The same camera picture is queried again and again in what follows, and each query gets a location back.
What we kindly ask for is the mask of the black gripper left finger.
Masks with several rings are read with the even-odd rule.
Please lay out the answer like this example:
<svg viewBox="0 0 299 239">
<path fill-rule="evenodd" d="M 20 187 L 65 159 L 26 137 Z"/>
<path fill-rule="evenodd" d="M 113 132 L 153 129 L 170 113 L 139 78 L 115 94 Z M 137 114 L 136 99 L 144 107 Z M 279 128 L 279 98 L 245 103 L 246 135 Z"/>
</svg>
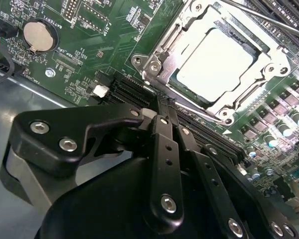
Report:
<svg viewBox="0 0 299 239">
<path fill-rule="evenodd" d="M 145 223 L 171 234 L 184 220 L 179 147 L 169 104 L 28 111 L 12 123 L 2 166 L 12 192 L 45 215 L 64 194 L 132 159 L 149 162 Z"/>
</svg>

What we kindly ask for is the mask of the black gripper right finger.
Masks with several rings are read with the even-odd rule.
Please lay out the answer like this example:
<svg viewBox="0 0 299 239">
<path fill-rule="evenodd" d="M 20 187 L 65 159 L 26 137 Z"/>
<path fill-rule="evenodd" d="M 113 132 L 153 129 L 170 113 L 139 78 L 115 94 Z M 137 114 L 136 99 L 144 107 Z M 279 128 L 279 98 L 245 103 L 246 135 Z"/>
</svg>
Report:
<svg viewBox="0 0 299 239">
<path fill-rule="evenodd" d="M 299 232 L 211 141 L 199 147 L 192 132 L 178 120 L 174 100 L 169 117 L 181 150 L 191 162 L 211 205 L 216 239 L 299 239 Z"/>
</svg>

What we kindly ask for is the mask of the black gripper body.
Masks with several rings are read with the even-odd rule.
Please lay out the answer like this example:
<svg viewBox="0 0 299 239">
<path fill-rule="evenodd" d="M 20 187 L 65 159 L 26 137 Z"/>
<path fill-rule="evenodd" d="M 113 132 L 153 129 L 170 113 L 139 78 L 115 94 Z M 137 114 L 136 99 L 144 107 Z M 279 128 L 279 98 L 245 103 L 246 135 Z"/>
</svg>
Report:
<svg viewBox="0 0 299 239">
<path fill-rule="evenodd" d="M 127 160 L 61 196 L 48 210 L 39 239 L 159 239 L 144 221 L 149 162 Z M 181 173 L 183 223 L 168 239 L 219 239 L 216 219 L 193 178 Z"/>
</svg>

